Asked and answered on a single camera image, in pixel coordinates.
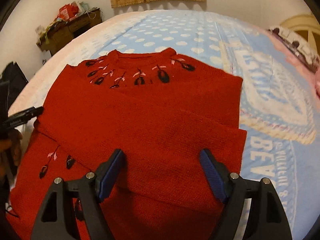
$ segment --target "bed sheet printed graphic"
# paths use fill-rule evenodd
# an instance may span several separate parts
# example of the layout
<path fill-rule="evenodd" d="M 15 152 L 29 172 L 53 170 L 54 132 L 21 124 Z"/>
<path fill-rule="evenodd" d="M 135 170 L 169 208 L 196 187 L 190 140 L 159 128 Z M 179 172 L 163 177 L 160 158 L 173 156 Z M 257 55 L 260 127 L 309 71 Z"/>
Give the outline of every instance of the bed sheet printed graphic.
<path fill-rule="evenodd" d="M 242 21 L 208 12 L 154 11 L 110 37 L 101 33 L 68 58 L 70 65 L 117 49 L 160 52 L 168 47 L 244 78 L 240 128 L 247 130 L 240 175 L 272 180 L 293 239 L 300 240 L 320 214 L 319 114 L 307 82 L 270 38 Z M 245 230 L 250 202 L 235 239 Z"/>

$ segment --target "bed sheet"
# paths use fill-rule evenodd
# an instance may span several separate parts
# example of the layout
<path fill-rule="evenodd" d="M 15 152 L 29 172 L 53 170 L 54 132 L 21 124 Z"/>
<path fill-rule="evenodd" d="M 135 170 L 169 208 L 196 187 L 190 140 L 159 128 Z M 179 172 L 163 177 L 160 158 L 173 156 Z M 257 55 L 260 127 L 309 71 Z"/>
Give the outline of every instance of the bed sheet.
<path fill-rule="evenodd" d="M 40 106 L 66 64 L 77 65 L 113 49 L 148 53 L 168 47 L 243 77 L 240 128 L 248 133 L 240 175 L 272 180 L 293 239 L 303 239 L 320 214 L 320 102 L 313 76 L 264 30 L 209 12 L 154 10 L 117 16 L 52 57 L 10 113 Z M 28 138 L 32 122 L 23 129 Z M 247 201 L 235 239 L 243 235 L 249 209 Z"/>

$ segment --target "red sweater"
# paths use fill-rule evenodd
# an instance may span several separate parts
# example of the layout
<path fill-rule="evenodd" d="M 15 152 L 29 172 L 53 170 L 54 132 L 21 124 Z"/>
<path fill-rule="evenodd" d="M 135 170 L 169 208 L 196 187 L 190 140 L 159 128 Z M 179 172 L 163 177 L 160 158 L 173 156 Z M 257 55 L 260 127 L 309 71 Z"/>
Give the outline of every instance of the red sweater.
<path fill-rule="evenodd" d="M 78 179 L 120 148 L 126 167 L 101 205 L 115 238 L 208 239 L 222 205 L 198 155 L 209 148 L 230 171 L 240 171 L 246 138 L 238 129 L 241 85 L 240 77 L 170 48 L 150 54 L 114 50 L 67 65 L 48 93 L 21 163 L 11 194 L 21 217 L 9 217 L 14 228 L 28 239 L 55 177 Z M 76 160 L 70 170 L 68 155 Z M 84 223 L 78 224 L 87 239 Z"/>

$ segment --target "metal screw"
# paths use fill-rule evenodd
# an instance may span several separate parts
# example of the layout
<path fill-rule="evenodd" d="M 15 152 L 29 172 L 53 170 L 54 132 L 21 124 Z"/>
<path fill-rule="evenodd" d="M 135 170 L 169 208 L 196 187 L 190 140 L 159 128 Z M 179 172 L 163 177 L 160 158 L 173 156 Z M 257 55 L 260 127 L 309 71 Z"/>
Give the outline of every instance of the metal screw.
<path fill-rule="evenodd" d="M 92 178 L 94 177 L 94 173 L 93 173 L 93 172 L 88 172 L 88 173 L 85 175 L 85 177 L 86 177 L 87 179 L 92 179 Z"/>
<path fill-rule="evenodd" d="M 268 178 L 263 178 L 263 179 L 262 179 L 262 182 L 263 182 L 264 184 L 270 184 L 270 183 L 271 183 L 270 179 L 268 179 Z"/>
<path fill-rule="evenodd" d="M 232 179 L 238 179 L 238 178 L 239 178 L 239 175 L 238 175 L 237 173 L 235 173 L 235 172 L 232 172 L 232 173 L 230 173 L 230 177 L 231 177 Z"/>
<path fill-rule="evenodd" d="M 62 181 L 60 177 L 54 179 L 55 184 L 59 184 Z"/>

